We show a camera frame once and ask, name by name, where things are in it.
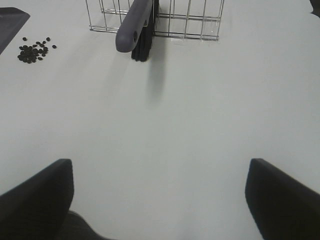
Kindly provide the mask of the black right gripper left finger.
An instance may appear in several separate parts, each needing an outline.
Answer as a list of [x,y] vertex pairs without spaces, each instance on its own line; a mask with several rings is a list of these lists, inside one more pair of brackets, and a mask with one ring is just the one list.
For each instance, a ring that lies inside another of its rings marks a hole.
[[72,161],[56,160],[0,196],[0,238],[53,240],[73,197]]

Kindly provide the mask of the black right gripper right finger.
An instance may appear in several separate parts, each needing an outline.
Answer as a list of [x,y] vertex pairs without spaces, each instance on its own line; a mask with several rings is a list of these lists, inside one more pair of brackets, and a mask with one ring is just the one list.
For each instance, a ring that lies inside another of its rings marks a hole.
[[250,161],[245,200],[264,240],[318,240],[320,195],[262,158]]

